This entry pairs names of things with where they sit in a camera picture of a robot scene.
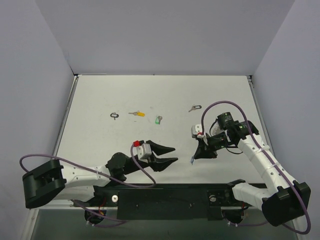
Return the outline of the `red keyring with keys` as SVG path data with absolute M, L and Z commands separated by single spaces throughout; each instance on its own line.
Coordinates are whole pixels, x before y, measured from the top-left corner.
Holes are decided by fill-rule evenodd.
M 220 126 L 218 123 L 216 123 L 213 127 L 212 130 L 210 131 L 211 136 L 215 136 L 218 135 L 220 133 L 222 133 L 223 130 L 220 129 Z

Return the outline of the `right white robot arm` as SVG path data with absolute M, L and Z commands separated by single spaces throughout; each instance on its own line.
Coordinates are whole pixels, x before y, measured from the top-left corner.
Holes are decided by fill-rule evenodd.
M 241 179 L 232 181 L 223 192 L 224 201 L 230 205 L 241 201 L 256 207 L 275 227 L 305 215 L 310 187 L 297 182 L 282 167 L 257 128 L 250 121 L 235 121 L 230 112 L 219 115 L 215 122 L 220 130 L 216 135 L 205 133 L 201 124 L 191 127 L 191 136 L 198 141 L 193 158 L 215 159 L 219 150 L 236 147 L 252 163 L 266 186 L 262 189 Z

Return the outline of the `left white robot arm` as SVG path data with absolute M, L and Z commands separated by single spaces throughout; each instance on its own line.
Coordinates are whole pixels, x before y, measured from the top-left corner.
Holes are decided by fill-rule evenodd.
M 53 155 L 48 155 L 49 161 L 32 170 L 21 162 L 20 167 L 25 171 L 22 177 L 25 206 L 36 209 L 52 200 L 76 200 L 97 206 L 103 200 L 103 193 L 96 188 L 116 184 L 139 188 L 139 185 L 126 182 L 126 176 L 137 171 L 142 171 L 152 181 L 152 188 L 156 180 L 145 169 L 164 171 L 178 158 L 163 158 L 162 155 L 174 151 L 173 147 L 142 140 L 132 144 L 130 155 L 117 152 L 106 164 L 99 166 L 87 167 Z

